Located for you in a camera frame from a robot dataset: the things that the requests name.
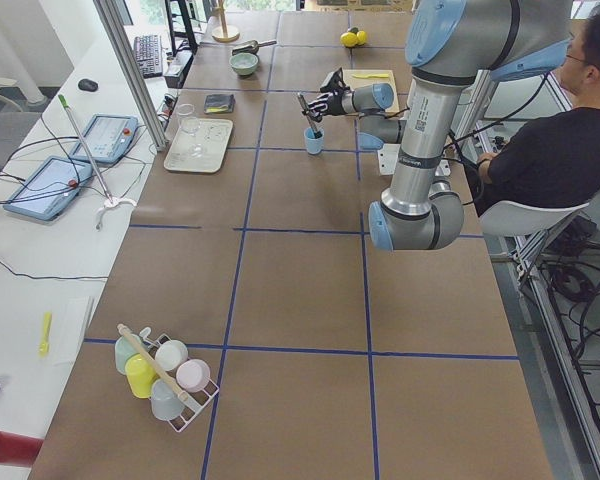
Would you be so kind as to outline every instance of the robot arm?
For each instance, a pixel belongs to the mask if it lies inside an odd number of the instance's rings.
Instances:
[[[406,46],[415,80],[411,112],[391,186],[369,208],[371,239],[377,248],[438,249],[457,238],[463,207],[435,170],[460,94],[473,84],[479,70],[490,70],[494,81],[507,81],[560,66],[570,41],[571,4],[570,0],[421,2]],[[356,92],[347,95],[353,99]],[[335,112],[331,107],[323,114]]]
[[[388,83],[377,83],[351,90],[344,83],[342,68],[327,75],[320,87],[320,95],[311,103],[302,105],[302,114],[310,122],[320,122],[326,115],[359,113],[358,145],[363,150],[379,150],[384,143],[400,143],[405,120],[390,120],[384,111],[393,104],[393,89]]]

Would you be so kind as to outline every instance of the green bowl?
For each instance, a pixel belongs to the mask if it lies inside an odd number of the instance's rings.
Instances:
[[[232,55],[229,59],[229,64],[233,71],[242,77],[251,75],[258,68],[258,56],[253,53],[238,53]]]

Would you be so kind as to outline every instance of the wire mug rack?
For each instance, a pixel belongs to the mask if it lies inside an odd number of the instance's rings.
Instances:
[[[149,338],[151,329],[149,327],[143,328],[139,333],[139,337],[150,347],[149,351],[147,351],[142,347],[142,344],[126,325],[122,323],[118,324],[118,332],[131,346],[133,346],[147,363],[151,365],[158,376],[173,391],[178,400],[184,404],[185,408],[182,413],[172,420],[167,421],[176,432],[182,432],[211,403],[215,396],[218,395],[218,392],[220,391],[218,385],[216,385],[213,380],[209,379],[207,385],[197,392],[188,392],[180,387],[176,382],[176,379],[169,375],[154,358],[155,352],[160,345],[170,340],[167,334],[162,333],[156,340],[152,340]]]

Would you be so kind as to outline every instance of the blue cup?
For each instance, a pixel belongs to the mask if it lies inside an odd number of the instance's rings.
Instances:
[[[317,155],[322,151],[322,146],[324,145],[324,130],[321,128],[319,129],[319,132],[320,136],[316,138],[311,127],[307,127],[304,131],[304,146],[311,155]]]

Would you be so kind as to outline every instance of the keyboard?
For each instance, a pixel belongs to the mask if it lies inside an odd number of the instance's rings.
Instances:
[[[144,78],[162,75],[160,35],[141,35],[133,41],[133,55]]]

